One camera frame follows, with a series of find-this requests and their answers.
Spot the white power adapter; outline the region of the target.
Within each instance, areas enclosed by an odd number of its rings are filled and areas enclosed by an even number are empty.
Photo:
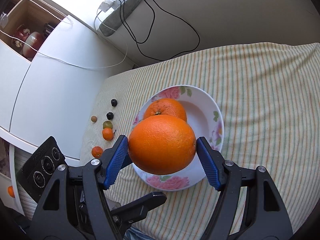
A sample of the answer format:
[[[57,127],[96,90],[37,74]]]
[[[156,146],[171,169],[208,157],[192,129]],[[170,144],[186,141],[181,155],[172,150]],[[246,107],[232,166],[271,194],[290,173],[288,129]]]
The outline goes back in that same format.
[[[107,12],[109,9],[117,9],[120,6],[120,0],[104,0],[99,5],[99,9],[103,12]]]

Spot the small mandarin front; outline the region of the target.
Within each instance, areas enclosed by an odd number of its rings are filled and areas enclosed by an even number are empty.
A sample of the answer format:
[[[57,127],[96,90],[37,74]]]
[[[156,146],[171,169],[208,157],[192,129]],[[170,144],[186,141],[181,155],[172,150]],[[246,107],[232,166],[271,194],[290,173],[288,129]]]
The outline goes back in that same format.
[[[91,150],[91,154],[94,158],[99,159],[103,155],[104,150],[100,146],[95,146]]]

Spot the large smooth orange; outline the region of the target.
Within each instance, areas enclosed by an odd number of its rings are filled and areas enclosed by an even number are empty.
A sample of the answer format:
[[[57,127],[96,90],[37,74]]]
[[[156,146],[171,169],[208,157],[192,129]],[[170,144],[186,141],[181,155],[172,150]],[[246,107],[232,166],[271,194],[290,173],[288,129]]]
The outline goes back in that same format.
[[[129,156],[141,170],[166,175],[187,167],[196,153],[196,137],[186,121],[170,115],[151,116],[129,135]]]

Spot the dark plum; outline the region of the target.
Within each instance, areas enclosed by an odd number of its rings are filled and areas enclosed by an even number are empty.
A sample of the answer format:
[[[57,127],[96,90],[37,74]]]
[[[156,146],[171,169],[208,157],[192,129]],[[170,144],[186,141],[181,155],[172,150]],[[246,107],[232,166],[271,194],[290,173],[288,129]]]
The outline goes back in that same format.
[[[106,117],[107,117],[108,120],[112,120],[114,118],[114,114],[112,112],[108,112],[106,114]]]
[[[112,100],[111,100],[111,105],[112,105],[112,107],[116,107],[117,104],[118,104],[118,102],[117,102],[116,99],[112,99]]]

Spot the large rough orange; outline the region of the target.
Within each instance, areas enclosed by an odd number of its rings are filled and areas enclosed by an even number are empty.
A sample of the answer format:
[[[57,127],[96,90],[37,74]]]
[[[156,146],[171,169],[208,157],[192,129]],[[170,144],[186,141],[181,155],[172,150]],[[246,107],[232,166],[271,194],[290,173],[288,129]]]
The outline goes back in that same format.
[[[156,115],[170,115],[187,122],[187,114],[183,105],[171,98],[163,98],[152,102],[145,110],[143,119]]]

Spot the small mandarin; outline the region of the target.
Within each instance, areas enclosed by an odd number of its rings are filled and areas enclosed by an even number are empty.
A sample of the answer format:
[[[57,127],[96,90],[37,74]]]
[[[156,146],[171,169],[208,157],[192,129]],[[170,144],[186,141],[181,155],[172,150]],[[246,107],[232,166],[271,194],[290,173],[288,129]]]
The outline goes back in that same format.
[[[95,146],[91,150],[91,154],[94,158],[99,159],[103,155],[104,150],[100,146]]]
[[[102,130],[102,136],[106,141],[111,141],[114,138],[114,133],[111,128],[104,128]]]

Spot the red ceramic vase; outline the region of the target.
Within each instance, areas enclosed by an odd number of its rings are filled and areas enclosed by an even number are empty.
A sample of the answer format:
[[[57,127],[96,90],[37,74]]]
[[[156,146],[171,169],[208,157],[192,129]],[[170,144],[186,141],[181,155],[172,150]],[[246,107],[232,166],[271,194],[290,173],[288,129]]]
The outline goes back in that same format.
[[[44,42],[42,35],[37,31],[30,31],[24,24],[20,25],[11,39],[11,45],[24,56],[32,60]]]

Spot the striped tablecloth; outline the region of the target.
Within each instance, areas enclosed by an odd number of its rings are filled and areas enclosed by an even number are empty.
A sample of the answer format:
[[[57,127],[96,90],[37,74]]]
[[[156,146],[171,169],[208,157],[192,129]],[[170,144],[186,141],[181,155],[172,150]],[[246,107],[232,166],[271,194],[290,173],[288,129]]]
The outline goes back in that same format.
[[[286,206],[295,233],[319,200],[319,43],[254,43],[210,48],[107,78],[91,115],[117,99],[116,137],[129,135],[149,98],[192,85],[217,103],[224,122],[221,153],[240,167],[263,165]],[[132,166],[105,197],[125,205],[156,191]],[[177,192],[133,227],[153,239],[200,239],[219,197],[207,178]]]

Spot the green kiwi fruit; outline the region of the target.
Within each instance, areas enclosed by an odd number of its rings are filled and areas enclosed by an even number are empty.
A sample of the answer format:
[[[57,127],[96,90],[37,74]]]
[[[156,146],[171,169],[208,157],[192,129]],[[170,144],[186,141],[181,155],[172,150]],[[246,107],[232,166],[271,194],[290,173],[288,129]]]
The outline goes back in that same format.
[[[103,122],[103,129],[106,129],[106,128],[113,129],[112,122],[110,121]]]

